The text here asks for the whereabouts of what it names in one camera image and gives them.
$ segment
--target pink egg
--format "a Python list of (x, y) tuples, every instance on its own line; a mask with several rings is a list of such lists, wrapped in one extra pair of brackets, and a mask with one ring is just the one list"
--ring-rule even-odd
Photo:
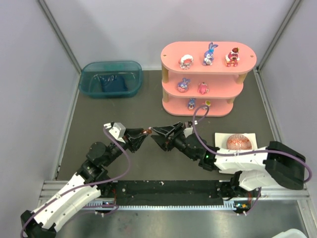
[(251, 150), (250, 140), (242, 134), (234, 134), (227, 140), (228, 150)]

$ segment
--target blue plastic basket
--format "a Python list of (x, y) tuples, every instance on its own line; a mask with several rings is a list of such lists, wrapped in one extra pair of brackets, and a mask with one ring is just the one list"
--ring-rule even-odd
[(133, 97), (142, 82), (143, 71), (137, 62), (95, 62), (83, 68), (79, 91), (92, 98)]

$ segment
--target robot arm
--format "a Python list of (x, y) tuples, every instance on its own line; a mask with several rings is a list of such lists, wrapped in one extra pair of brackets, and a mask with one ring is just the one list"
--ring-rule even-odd
[[(143, 130), (143, 128), (126, 129), (121, 123), (113, 122), (105, 124), (104, 128), (109, 129), (109, 133), (124, 150), (129, 149), (132, 153), (140, 148), (144, 139), (151, 133), (151, 130)], [(26, 226), (25, 232), (28, 237), (54, 238), (62, 226), (87, 203), (102, 194), (108, 194), (110, 192), (108, 183), (93, 186), (86, 186), (86, 184), (109, 180), (104, 166), (110, 165), (121, 154), (122, 151), (114, 143), (109, 146), (101, 142), (92, 144), (86, 155), (87, 160), (71, 180), (47, 203), (53, 199), (56, 201), (39, 212)], [(25, 211), (21, 215), (22, 225), (44, 206), (46, 204), (34, 211)]]
[(200, 160), (199, 166), (205, 170), (233, 174), (230, 181), (233, 189), (242, 188), (251, 191), (257, 187), (274, 184), (288, 189), (303, 189), (305, 170), (303, 165), (287, 156), (265, 153), (266, 150), (281, 151), (305, 161), (303, 155), (280, 142), (272, 141), (268, 147), (250, 150), (249, 155), (239, 155), (242, 151), (212, 147), (202, 140), (209, 149), (218, 154), (233, 154), (233, 156), (221, 156), (207, 151), (202, 146), (196, 135), (192, 134), (191, 122), (153, 127), (152, 130), (157, 135), (152, 135), (151, 138), (164, 151), (177, 148), (191, 160)]

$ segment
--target pink wooden shelf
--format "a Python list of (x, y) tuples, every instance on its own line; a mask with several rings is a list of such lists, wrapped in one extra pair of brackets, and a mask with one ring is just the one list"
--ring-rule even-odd
[[(213, 42), (219, 46), (214, 50), (214, 61), (211, 66), (203, 66), (204, 53), (208, 50), (210, 42), (174, 42), (167, 45), (161, 53), (164, 67), (172, 72), (184, 74), (245, 74), (252, 70), (257, 62), (254, 51), (238, 42)], [(224, 62), (226, 54), (234, 47), (238, 47), (239, 65), (227, 67)], [(179, 59), (184, 55), (191, 55), (194, 62), (190, 69), (183, 70), (179, 67)]]
[[(163, 101), (163, 107), (168, 113), (175, 116), (192, 116), (195, 109), (193, 111), (188, 110), (188, 101), (189, 99), (186, 98), (169, 97), (169, 101), (167, 103)], [(204, 99), (197, 99), (196, 107), (200, 106), (204, 101)], [(210, 102), (211, 106), (207, 115), (208, 117), (223, 117), (229, 114), (233, 108), (233, 103), (229, 104), (226, 100), (211, 99)], [(200, 109), (197, 115), (203, 116), (205, 112), (205, 110)]]
[[(186, 77), (191, 80), (188, 91), (181, 93), (177, 90), (177, 84)], [(185, 75), (173, 72), (168, 73), (168, 83), (163, 83), (163, 89), (171, 96), (179, 98), (214, 98), (230, 99), (238, 96), (242, 89), (243, 83), (237, 84), (237, 75)], [(198, 84), (205, 82), (209, 86), (209, 92), (202, 95), (198, 92)]]

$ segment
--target gray floor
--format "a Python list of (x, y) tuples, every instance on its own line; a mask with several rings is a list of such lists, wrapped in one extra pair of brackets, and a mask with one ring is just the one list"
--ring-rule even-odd
[[(126, 127), (164, 126), (190, 117), (176, 117), (162, 108), (161, 71), (145, 71), (144, 83), (139, 93), (126, 99), (91, 99), (79, 94), (73, 121), (58, 174), (59, 180), (68, 180), (85, 161), (90, 145), (96, 141), (109, 143), (103, 134), (103, 124), (111, 121)], [(259, 147), (267, 146), (273, 136), (264, 110), (263, 102), (253, 72), (245, 80), (242, 93), (236, 98), (231, 113), (221, 118), (206, 118), (199, 125), (199, 134), (213, 145), (214, 133), (251, 133), (257, 135)], [(228, 175), (204, 171), (198, 161), (192, 162), (176, 149), (162, 151), (151, 138), (141, 149), (131, 154), (132, 168), (125, 180), (201, 180), (227, 179)], [(114, 177), (126, 170), (124, 156), (109, 167), (109, 176)]]
[(289, 229), (307, 235), (297, 201), (261, 200), (246, 217), (232, 211), (135, 210), (104, 218), (75, 215), (56, 238), (272, 238)]

